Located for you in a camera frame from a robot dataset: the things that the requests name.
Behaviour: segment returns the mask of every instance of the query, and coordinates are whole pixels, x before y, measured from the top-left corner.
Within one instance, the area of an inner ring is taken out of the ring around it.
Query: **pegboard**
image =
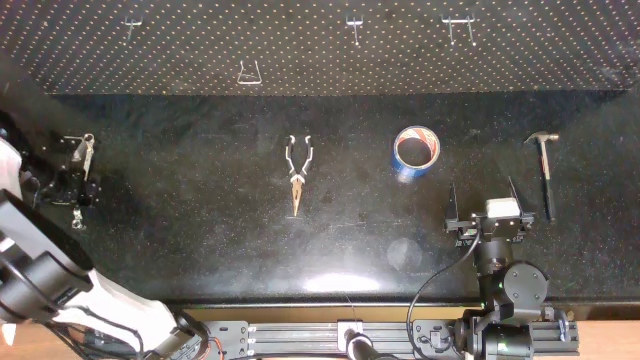
[[[639,10],[638,0],[2,0],[0,47],[48,93],[626,89],[640,78]],[[363,21],[359,45],[348,17]],[[453,24],[452,45],[442,19],[467,17],[476,46],[466,23]],[[250,75],[258,63],[261,84],[238,84],[241,60]]]

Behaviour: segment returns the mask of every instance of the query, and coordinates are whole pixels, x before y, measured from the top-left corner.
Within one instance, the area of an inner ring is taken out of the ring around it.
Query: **roll of tape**
[[[407,164],[398,153],[398,146],[407,139],[419,139],[431,151],[431,159],[429,162],[419,166]],[[400,132],[393,142],[393,154],[391,156],[391,164],[398,172],[398,181],[409,183],[415,178],[422,176],[429,171],[431,166],[435,164],[440,156],[440,140],[436,134],[424,126],[410,126]]]

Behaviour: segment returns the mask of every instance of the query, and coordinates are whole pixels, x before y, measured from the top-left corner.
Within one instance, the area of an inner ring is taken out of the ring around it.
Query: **black table surface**
[[[42,211],[101,273],[142,296],[406,302],[461,256],[443,231],[449,184],[464,219],[508,197],[511,176],[537,214],[514,252],[550,277],[551,299],[640,299],[636,93],[56,99],[82,114],[70,134],[96,136],[102,195],[83,232],[70,229],[70,209]],[[401,184],[391,147],[410,125],[432,129],[442,153],[426,176]],[[560,134],[547,147],[555,225],[545,221],[536,146],[523,144],[540,130]],[[311,135],[315,147],[296,218],[290,134]],[[434,304],[473,301],[471,261],[424,294]]]

